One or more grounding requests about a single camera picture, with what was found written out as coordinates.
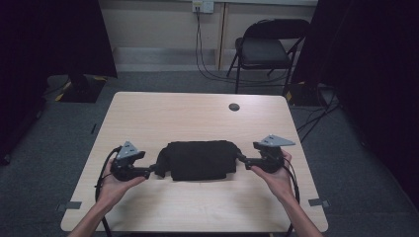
folded black fabric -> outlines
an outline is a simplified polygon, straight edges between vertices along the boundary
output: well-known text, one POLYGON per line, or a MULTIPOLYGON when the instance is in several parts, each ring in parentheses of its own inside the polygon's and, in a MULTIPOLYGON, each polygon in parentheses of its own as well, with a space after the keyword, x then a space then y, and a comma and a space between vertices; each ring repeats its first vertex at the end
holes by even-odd
POLYGON ((170 171, 174 181, 225 179, 236 171, 238 152, 234 143, 225 140, 171 142, 160 151, 154 174, 164 178, 170 171))

gray carpet floor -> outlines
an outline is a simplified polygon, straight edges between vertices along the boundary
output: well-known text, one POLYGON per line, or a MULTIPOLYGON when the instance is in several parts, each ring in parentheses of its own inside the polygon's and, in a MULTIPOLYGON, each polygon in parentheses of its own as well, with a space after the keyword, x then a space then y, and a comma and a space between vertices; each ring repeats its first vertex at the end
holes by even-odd
MULTIPOLYGON (((243 76, 252 80, 264 77, 261 73, 243 76)), ((49 90, 65 80, 66 76, 50 77, 49 90)), ((67 234, 60 229, 64 213, 56 208, 71 199, 118 91, 231 94, 234 85, 207 79, 196 71, 122 72, 118 79, 109 79, 95 104, 56 102, 59 91, 45 95, 41 118, 11 153, 11 164, 0 167, 0 236, 67 234)), ((327 98, 330 92, 324 91, 327 98)), ((281 88, 242 88, 240 93, 280 95, 281 88)), ((317 109, 321 108, 291 107, 295 126, 320 115, 322 110, 315 112, 317 109)), ((343 110, 324 117, 302 146, 320 198, 331 204, 324 208, 329 223, 326 236, 418 236, 417 210, 387 169, 362 145, 356 125, 343 110)), ((98 232, 96 236, 106 235, 98 232)))

wooden tabletop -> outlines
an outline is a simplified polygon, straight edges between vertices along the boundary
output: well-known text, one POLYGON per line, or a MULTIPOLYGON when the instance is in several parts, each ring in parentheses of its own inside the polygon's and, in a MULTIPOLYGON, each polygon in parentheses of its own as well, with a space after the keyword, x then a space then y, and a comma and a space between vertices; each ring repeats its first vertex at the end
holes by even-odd
MULTIPOLYGON (((148 167, 172 141, 228 140, 244 155, 260 158, 253 141, 269 134, 295 142, 284 147, 293 156, 301 206, 314 224, 328 227, 287 102, 279 96, 116 93, 71 201, 61 222, 72 230, 94 204, 94 186, 112 149, 130 141, 145 157, 135 167, 148 167), (235 103, 240 110, 231 111, 235 103)), ((146 232, 285 232, 290 221, 262 179, 237 161, 237 172, 219 181, 174 182, 152 174, 129 190, 109 212, 113 231, 146 232)))

hand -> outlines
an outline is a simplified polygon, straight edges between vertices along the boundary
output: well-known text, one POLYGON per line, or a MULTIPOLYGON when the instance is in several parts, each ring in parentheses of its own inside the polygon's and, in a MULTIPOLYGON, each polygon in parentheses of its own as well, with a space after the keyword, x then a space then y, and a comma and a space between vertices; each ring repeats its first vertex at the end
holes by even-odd
POLYGON ((144 177, 136 177, 132 180, 122 182, 111 174, 111 166, 114 160, 111 159, 104 171, 105 179, 102 183, 101 192, 97 203, 103 204, 109 212, 124 196, 127 190, 145 181, 144 177))
MULTIPOLYGON (((285 166, 289 168, 291 159, 293 157, 287 151, 282 151, 284 154, 284 158, 288 161, 285 161, 285 166)), ((252 166, 251 170, 266 182, 272 194, 274 194, 274 196, 277 197, 277 199, 280 202, 283 202, 285 198, 288 198, 290 195, 293 195, 290 175, 285 169, 279 169, 277 172, 273 174, 266 173, 257 166, 252 166)))

forearm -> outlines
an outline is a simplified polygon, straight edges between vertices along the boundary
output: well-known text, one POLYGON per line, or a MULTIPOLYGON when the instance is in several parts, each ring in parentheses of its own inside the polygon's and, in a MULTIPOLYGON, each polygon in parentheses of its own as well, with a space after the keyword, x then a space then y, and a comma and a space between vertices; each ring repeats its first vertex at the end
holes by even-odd
POLYGON ((95 203, 68 236, 92 236, 102 218, 109 210, 106 205, 98 202, 95 203))
POLYGON ((281 203, 299 237, 323 236, 292 195, 282 198, 281 203))

